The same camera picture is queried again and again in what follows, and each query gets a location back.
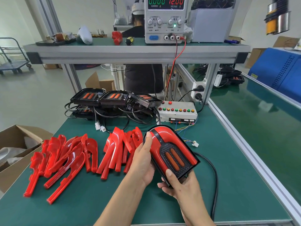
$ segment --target blue machine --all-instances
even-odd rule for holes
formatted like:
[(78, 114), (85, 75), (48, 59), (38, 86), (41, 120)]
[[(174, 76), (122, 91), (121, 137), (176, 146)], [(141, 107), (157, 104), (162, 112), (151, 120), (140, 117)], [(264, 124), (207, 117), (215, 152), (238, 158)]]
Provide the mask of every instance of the blue machine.
[(268, 48), (248, 75), (301, 103), (301, 52)]

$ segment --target green work surface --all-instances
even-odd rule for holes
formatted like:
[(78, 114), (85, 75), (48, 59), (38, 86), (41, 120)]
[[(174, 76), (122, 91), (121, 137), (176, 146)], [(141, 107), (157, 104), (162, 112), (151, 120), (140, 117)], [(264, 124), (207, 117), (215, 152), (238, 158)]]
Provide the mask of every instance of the green work surface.
[[(109, 120), (107, 125), (113, 128), (116, 124), (123, 126), (124, 122), (124, 118), (118, 118), (114, 121)], [(136, 125), (130, 122), (126, 131), (134, 129)], [(150, 128), (146, 125), (140, 127), (143, 133)], [(96, 131), (93, 121), (67, 119), (55, 136), (64, 134), (69, 139), (85, 133), (97, 140), (100, 162), (109, 134)], [(207, 106), (200, 113), (197, 124), (185, 133), (180, 133), (183, 134), (186, 138), (196, 140), (200, 144), (199, 147), (191, 148), (205, 155), (216, 167), (219, 177), (216, 222), (290, 220), (279, 201)], [(200, 160), (201, 163), (195, 167), (195, 173), (200, 182), (205, 205), (207, 209), (211, 209), (215, 187), (214, 172), (206, 161)], [(32, 170), (27, 168), (0, 200), (2, 225), (93, 225), (124, 177), (123, 173), (111, 171), (107, 181), (102, 181), (100, 175), (87, 174), (83, 168), (57, 200), (49, 205), (46, 199), (59, 186), (59, 182), (45, 190), (43, 184), (47, 179), (39, 178), (32, 197), (24, 198), (23, 193), (31, 174)], [(133, 224), (184, 222), (177, 201), (157, 187), (157, 182), (160, 181), (160, 175), (156, 171), (153, 181), (145, 189)]]
[[(93, 38), (93, 44), (87, 45), (81, 42), (73, 42), (71, 44), (66, 44), (65, 46), (115, 46), (112, 38)], [(123, 38), (123, 41), (119, 46), (127, 46), (126, 38)], [(160, 46), (160, 44), (146, 44), (145, 38), (134, 38), (134, 42), (131, 46)], [(162, 46), (175, 46), (175, 44), (162, 44)], [(228, 43), (187, 43), (186, 46), (241, 46)]]
[[(194, 78), (198, 66), (184, 64)], [(301, 205), (301, 110), (246, 77), (241, 85), (215, 88), (210, 98)], [(265, 102), (273, 104), (269, 112), (259, 107)]]

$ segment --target control box with buttons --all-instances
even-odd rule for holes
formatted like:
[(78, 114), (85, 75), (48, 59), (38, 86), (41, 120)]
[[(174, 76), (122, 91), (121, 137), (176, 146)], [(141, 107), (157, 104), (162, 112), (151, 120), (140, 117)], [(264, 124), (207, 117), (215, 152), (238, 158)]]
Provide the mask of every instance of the control box with buttons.
[(161, 122), (193, 123), (198, 117), (193, 102), (163, 101), (157, 109)]
[(181, 43), (188, 0), (145, 0), (145, 42)]

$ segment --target blue power button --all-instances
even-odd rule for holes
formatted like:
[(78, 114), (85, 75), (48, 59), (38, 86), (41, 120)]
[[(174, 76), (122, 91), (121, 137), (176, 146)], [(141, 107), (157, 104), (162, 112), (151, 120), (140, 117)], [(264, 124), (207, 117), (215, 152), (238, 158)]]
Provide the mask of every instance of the blue power button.
[(149, 36), (149, 39), (150, 39), (150, 40), (158, 40), (158, 39), (159, 39), (159, 36), (157, 36), (157, 35), (150, 35), (150, 36)]

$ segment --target person's left hand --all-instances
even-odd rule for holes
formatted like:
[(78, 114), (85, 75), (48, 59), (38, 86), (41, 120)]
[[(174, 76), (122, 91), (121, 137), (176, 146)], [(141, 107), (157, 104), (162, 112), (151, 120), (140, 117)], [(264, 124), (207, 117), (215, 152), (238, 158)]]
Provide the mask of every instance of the person's left hand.
[(155, 167), (151, 163), (150, 149), (152, 142), (153, 138), (150, 132), (147, 132), (145, 143), (137, 147), (128, 172), (128, 174), (135, 176), (136, 179), (141, 180), (145, 187), (152, 181), (155, 172)]

